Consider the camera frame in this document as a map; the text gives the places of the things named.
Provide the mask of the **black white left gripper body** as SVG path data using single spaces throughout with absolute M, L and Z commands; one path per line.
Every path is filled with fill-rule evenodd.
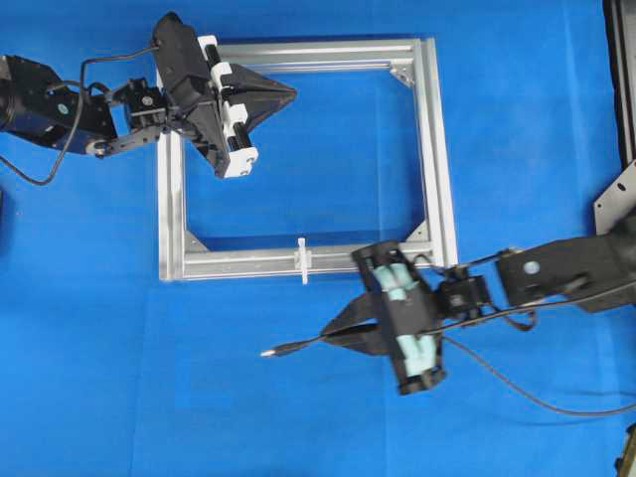
M 193 27 L 169 12 L 155 25 L 151 46 L 154 62 L 168 101 L 170 127 L 189 138 L 193 146 L 221 179 L 251 173 L 257 149 L 248 146 L 233 151 L 213 89 L 208 66 Z

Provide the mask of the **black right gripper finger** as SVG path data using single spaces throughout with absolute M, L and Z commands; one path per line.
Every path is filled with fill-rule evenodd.
M 329 345 L 349 349 L 369 356 L 385 356 L 388 347 L 378 325 L 357 325 L 326 335 Z
M 365 293 L 352 300 L 333 320 L 320 332 L 321 336 L 334 335 L 357 325 L 377 318 L 374 300 L 370 293 Z

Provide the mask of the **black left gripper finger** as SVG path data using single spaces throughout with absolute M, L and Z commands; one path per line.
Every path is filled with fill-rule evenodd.
M 222 119 L 224 121 L 224 136 L 235 135 L 231 129 L 226 113 L 238 107 L 238 119 L 243 123 L 246 132 L 251 132 L 272 114 L 278 112 L 296 98 L 296 91 L 241 91 L 222 94 Z
M 239 64 L 230 64 L 230 73 L 220 75 L 219 90 L 240 92 L 272 92 L 295 97 L 297 91 L 282 82 L 260 75 Z

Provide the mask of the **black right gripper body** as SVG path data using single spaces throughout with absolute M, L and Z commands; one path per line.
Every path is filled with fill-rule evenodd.
M 433 291 L 395 241 L 352 252 L 402 396 L 433 389 L 446 378 L 441 324 Z

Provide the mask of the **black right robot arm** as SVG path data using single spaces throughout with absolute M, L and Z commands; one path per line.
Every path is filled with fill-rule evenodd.
M 319 334 L 320 341 L 393 365 L 401 395 L 441 383 L 444 332 L 514 314 L 536 315 L 547 298 L 560 295 L 588 313 L 635 301 L 635 167 L 629 165 L 594 203 L 596 233 L 492 255 L 510 305 L 495 309 L 486 280 L 469 264 L 442 270 L 431 288 L 394 241 L 354 251 L 366 292 Z

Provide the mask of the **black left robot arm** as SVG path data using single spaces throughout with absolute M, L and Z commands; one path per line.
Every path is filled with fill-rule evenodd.
M 195 30 L 169 12 L 147 52 L 160 85 L 131 79 L 118 88 L 63 80 L 47 65 L 1 59 L 1 130 L 41 147 L 98 158 L 157 142 L 175 132 L 189 140 L 217 177 L 250 173 L 258 159 L 250 133 L 291 103 L 294 88 L 239 64 L 218 44 L 201 46 Z

